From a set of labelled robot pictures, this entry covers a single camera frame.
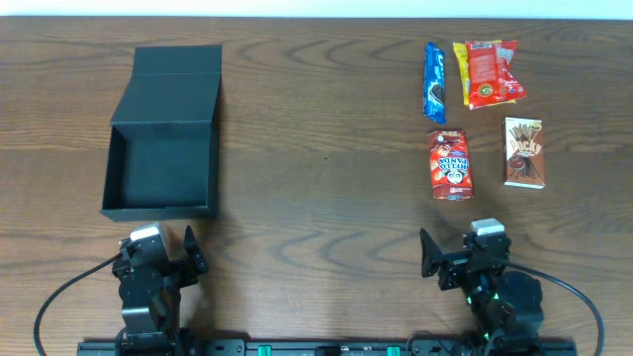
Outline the black gift box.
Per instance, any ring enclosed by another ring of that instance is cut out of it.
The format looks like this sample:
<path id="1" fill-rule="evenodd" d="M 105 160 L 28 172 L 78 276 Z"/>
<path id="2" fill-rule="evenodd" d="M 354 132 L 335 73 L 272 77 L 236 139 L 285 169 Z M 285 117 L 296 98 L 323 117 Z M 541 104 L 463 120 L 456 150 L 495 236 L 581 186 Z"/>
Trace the black gift box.
<path id="1" fill-rule="evenodd" d="M 102 215 L 113 222 L 216 215 L 221 85 L 218 44 L 136 48 L 111 119 Z"/>

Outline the blue Oreo cookie pack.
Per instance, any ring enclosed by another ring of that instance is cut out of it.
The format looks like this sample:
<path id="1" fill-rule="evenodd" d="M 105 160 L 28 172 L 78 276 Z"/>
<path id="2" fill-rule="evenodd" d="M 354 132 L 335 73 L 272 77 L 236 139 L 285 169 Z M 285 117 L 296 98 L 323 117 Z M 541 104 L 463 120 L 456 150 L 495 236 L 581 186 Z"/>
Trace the blue Oreo cookie pack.
<path id="1" fill-rule="evenodd" d="M 424 51 L 423 113 L 439 125 L 446 123 L 444 91 L 444 52 L 429 42 Z"/>

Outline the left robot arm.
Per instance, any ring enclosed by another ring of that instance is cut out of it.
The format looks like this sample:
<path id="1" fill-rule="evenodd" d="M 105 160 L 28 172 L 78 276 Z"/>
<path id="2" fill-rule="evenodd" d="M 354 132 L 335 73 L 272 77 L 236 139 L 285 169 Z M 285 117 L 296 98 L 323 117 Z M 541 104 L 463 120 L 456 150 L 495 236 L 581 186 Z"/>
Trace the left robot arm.
<path id="1" fill-rule="evenodd" d="M 125 329 L 117 336 L 117 355 L 203 355 L 192 331 L 180 326 L 181 290 L 198 283 L 209 263 L 189 226 L 185 254 L 171 260 L 158 222 L 138 227 L 120 242 L 112 272 L 120 281 Z"/>

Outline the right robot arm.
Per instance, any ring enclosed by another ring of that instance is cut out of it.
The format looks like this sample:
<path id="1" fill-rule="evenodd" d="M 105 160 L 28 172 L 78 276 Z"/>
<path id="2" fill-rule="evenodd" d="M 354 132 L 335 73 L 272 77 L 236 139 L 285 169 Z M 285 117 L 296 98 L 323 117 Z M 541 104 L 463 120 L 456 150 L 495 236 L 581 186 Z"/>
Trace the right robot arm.
<path id="1" fill-rule="evenodd" d="M 487 219 L 471 223 L 463 249 L 444 253 L 423 228 L 421 276 L 438 277 L 442 291 L 459 289 L 473 313 L 479 335 L 474 355 L 528 355 L 538 350 L 544 320 L 538 280 L 524 272 L 507 272 L 511 240 L 504 225 Z"/>

